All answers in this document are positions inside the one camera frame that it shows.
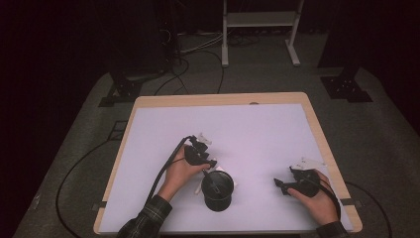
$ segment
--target shirt cuff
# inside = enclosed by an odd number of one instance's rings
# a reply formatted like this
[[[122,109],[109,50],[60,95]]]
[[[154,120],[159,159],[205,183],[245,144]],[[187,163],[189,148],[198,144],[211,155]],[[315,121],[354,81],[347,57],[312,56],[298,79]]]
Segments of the shirt cuff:
[[[335,221],[328,223],[326,225],[323,225],[316,229],[318,235],[321,238],[329,238],[329,237],[348,237],[348,233],[346,229],[344,228],[341,221]]]
[[[172,211],[172,206],[159,195],[155,195],[151,201],[146,204],[144,211],[149,214],[149,217],[156,220],[158,223],[163,224],[164,220]]]

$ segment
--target black device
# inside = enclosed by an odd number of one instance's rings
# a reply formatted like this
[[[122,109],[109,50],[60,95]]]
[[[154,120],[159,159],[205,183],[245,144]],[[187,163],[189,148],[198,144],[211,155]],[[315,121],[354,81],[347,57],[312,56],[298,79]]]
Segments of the black device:
[[[95,52],[114,81],[99,106],[134,102],[143,83],[170,69],[174,37],[166,1],[90,0]]]
[[[287,190],[292,187],[300,193],[313,197],[319,191],[320,179],[314,170],[299,171],[290,167],[293,177],[296,182],[283,182],[277,178],[274,179],[275,185],[281,188],[283,195],[290,195]]]
[[[189,142],[191,142],[191,146],[185,146],[184,148],[185,160],[190,165],[200,166],[203,164],[209,164],[211,168],[214,168],[216,166],[217,161],[207,160],[207,158],[209,157],[209,154],[206,153],[206,150],[208,149],[206,144],[199,142],[195,136],[188,136],[188,137],[182,138],[182,140],[176,146],[175,150],[173,150],[172,154],[170,155],[166,163],[163,165],[163,167],[160,169],[159,173],[157,174],[157,178],[155,179],[155,182],[152,185],[152,189],[149,193],[146,203],[148,203],[152,199],[152,196],[155,193],[156,187],[158,185],[158,182],[160,181],[161,176],[163,175],[164,171],[166,171],[166,169],[169,168],[170,165],[172,165],[173,159],[175,158],[179,149],[181,149],[182,145],[186,142],[186,140],[189,140]]]
[[[313,197],[315,196],[319,190],[324,191],[333,201],[334,205],[336,206],[337,216],[341,219],[341,207],[339,203],[339,199],[337,198],[336,194],[333,192],[333,189],[330,187],[329,190],[324,185],[321,185],[321,179],[319,178],[318,174],[315,170],[307,170],[307,171],[300,171],[292,169],[290,171],[293,173],[293,177],[296,182],[283,182],[277,178],[274,178],[275,185],[281,188],[281,192],[283,195],[290,195],[287,190],[291,187],[298,190],[300,193],[308,196]]]

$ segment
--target dark background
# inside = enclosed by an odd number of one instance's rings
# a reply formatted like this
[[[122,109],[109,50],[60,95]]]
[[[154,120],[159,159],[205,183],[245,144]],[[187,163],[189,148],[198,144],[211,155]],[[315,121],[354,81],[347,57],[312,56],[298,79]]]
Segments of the dark background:
[[[167,2],[156,1],[156,15],[137,6],[139,18],[122,17],[136,13],[136,8],[124,12],[124,6],[136,6],[136,2],[97,1],[93,8],[91,1],[82,0],[1,1],[1,95],[6,105],[1,123],[6,134],[1,143],[0,228],[4,237],[14,234],[82,103],[110,64],[158,70],[170,61],[171,55],[163,59],[161,52],[171,49],[148,48],[148,44],[160,44],[158,29],[171,31]],[[152,3],[141,2],[149,7]],[[420,109],[420,23],[415,6],[410,0],[306,0],[299,32],[330,31],[321,67],[343,66],[358,52],[361,66],[379,78],[420,132],[416,113]],[[232,11],[294,7],[290,1],[229,1]],[[179,31],[221,30],[221,0],[175,1],[175,11]],[[155,34],[144,38],[135,29]]]

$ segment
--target person's right hand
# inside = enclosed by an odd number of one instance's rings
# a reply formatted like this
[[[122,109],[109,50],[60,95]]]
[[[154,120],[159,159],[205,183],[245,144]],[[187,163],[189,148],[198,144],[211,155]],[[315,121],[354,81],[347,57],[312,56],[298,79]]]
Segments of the person's right hand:
[[[326,176],[324,176],[321,172],[316,171],[319,178],[321,179],[321,184],[325,186],[327,189],[331,190],[329,187],[329,180]],[[312,217],[318,222],[320,225],[326,225],[328,223],[338,221],[339,218],[337,216],[336,206],[331,198],[321,189],[318,193],[313,197],[308,197],[296,189],[289,188],[287,192],[300,200],[303,205],[308,208],[309,212],[311,213]]]
[[[187,145],[183,145],[178,153],[176,153],[172,164],[166,169],[166,175],[163,185],[158,191],[158,195],[170,201],[175,194],[196,174],[203,170],[209,170],[209,164],[200,166],[192,166],[185,160],[184,149]]]

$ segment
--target floor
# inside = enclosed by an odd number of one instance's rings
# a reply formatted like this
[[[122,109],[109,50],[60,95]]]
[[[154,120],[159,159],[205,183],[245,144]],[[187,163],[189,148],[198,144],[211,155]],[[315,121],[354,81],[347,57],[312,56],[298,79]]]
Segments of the floor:
[[[210,37],[182,36],[182,48],[194,48]],[[182,83],[169,72],[147,81],[140,94],[305,92],[345,181],[362,187],[377,200],[393,237],[418,237],[419,136],[386,95],[380,81],[363,68],[356,81],[372,102],[349,103],[329,97],[320,77],[337,75],[341,69],[317,68],[327,34],[297,35],[300,67],[290,61],[284,45],[286,37],[242,39],[254,44],[230,47],[230,65],[226,68],[220,65],[219,43],[206,48],[206,52],[183,56],[182,64],[173,67]],[[92,227],[120,146],[119,140],[108,138],[117,121],[128,120],[133,107],[133,103],[98,107],[111,85],[109,74],[98,78],[14,237],[100,237]],[[364,224],[364,229],[352,237],[387,237],[386,220],[375,200],[350,183],[348,189]],[[64,229],[57,216],[58,190],[60,217],[74,234]],[[301,237],[316,236],[309,233]]]

